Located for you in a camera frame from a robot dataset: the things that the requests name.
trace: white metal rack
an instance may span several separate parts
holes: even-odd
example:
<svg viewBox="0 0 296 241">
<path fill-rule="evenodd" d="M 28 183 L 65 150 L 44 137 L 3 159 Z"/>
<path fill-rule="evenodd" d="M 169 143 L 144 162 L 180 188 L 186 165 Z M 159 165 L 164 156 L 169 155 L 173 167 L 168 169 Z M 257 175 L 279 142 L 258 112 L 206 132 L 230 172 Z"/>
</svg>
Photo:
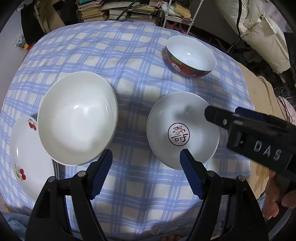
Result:
<svg viewBox="0 0 296 241">
<path fill-rule="evenodd" d="M 178 22 L 178 23 L 183 23 L 183 24 L 189 25 L 189 28 L 188 28 L 188 30 L 186 32 L 188 34 L 190 29 L 191 29 L 191 26 L 194 24 L 194 20 L 196 18 L 196 15 L 197 15 L 198 11 L 200 10 L 200 7 L 202 6 L 203 1 L 204 0 L 200 0 L 200 4 L 198 5 L 198 8 L 196 9 L 196 12 L 195 12 L 194 17 L 192 19 L 192 22 L 188 22 L 188 21 L 184 21 L 182 18 L 173 17 L 173 16 L 168 15 L 168 12 L 170 10 L 170 6 L 172 4 L 172 0 L 170 0 L 170 2 L 168 4 L 168 9 L 167 9 L 167 11 L 165 13 L 165 21 L 163 23 L 163 27 L 165 27 L 165 24 L 166 24 L 167 20 L 171 20 L 171 21 Z"/>
</svg>

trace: plate with cherry design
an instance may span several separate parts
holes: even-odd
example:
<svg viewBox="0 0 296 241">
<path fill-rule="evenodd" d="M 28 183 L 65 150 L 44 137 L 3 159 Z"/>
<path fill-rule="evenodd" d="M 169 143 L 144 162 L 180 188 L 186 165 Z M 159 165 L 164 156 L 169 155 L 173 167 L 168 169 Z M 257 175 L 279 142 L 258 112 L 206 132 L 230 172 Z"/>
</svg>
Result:
<svg viewBox="0 0 296 241">
<path fill-rule="evenodd" d="M 10 161 L 13 173 L 23 191 L 34 201 L 50 176 L 58 178 L 58 165 L 44 150 L 31 116 L 15 122 L 10 135 Z"/>
<path fill-rule="evenodd" d="M 159 99 L 147 120 L 147 138 L 153 153 L 170 168 L 182 170 L 180 152 L 187 148 L 195 160 L 205 163 L 218 147 L 220 129 L 205 118 L 209 104 L 184 91 Z"/>
</svg>

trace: yellow object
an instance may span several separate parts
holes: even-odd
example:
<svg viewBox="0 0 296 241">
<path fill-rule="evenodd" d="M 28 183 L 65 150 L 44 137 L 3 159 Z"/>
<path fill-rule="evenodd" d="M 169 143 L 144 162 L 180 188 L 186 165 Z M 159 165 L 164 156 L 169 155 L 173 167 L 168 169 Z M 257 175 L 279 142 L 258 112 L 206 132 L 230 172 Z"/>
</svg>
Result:
<svg viewBox="0 0 296 241">
<path fill-rule="evenodd" d="M 176 13 L 182 15 L 183 17 L 186 17 L 186 18 L 191 17 L 190 11 L 187 8 L 181 6 L 180 3 L 178 3 L 178 2 L 175 2 L 175 4 L 174 4 L 174 11 Z"/>
</svg>

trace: blue checkered tablecloth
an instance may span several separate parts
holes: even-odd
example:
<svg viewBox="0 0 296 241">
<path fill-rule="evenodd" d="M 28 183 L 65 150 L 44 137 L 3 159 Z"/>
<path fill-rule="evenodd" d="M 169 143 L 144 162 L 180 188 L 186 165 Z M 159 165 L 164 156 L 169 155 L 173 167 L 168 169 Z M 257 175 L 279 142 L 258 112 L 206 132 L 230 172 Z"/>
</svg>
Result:
<svg viewBox="0 0 296 241">
<path fill-rule="evenodd" d="M 184 172 L 162 164 L 149 147 L 146 122 L 152 106 L 168 93 L 190 91 L 228 110 L 254 107 L 236 62 L 208 44 L 218 63 L 214 71 L 201 78 L 176 73 L 165 55 L 165 43 L 175 35 L 181 34 L 143 24 L 100 21 L 59 28 L 35 44 L 16 72 L 0 114 L 0 192 L 12 210 L 29 213 L 34 206 L 18 185 L 9 160 L 15 121 L 37 113 L 57 80 L 90 71 L 111 84 L 119 105 L 117 132 L 110 145 L 113 164 L 101 194 L 92 202 L 106 235 L 139 240 L 193 225 L 201 201 L 192 194 Z M 218 149 L 206 168 L 224 177 L 250 176 L 249 160 L 227 150 L 226 142 L 227 133 L 221 130 Z M 87 166 L 60 165 L 60 174 L 71 177 Z M 71 226 L 77 229 L 69 197 L 67 205 Z"/>
</svg>

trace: wall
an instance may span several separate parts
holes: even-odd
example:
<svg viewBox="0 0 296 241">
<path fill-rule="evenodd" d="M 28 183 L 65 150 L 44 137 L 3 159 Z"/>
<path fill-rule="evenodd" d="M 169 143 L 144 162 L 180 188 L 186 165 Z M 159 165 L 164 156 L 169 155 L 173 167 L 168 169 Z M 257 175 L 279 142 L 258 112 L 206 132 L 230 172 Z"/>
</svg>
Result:
<svg viewBox="0 0 296 241">
<path fill-rule="evenodd" d="M 21 30 L 20 12 L 14 12 L 0 33 L 0 108 L 13 76 L 27 53 L 13 46 Z"/>
<path fill-rule="evenodd" d="M 199 5 L 199 0 L 193 0 L 189 6 L 192 17 Z M 215 36 L 232 44 L 238 39 L 238 35 L 229 26 L 216 7 L 215 0 L 204 0 L 193 26 L 201 28 Z"/>
</svg>

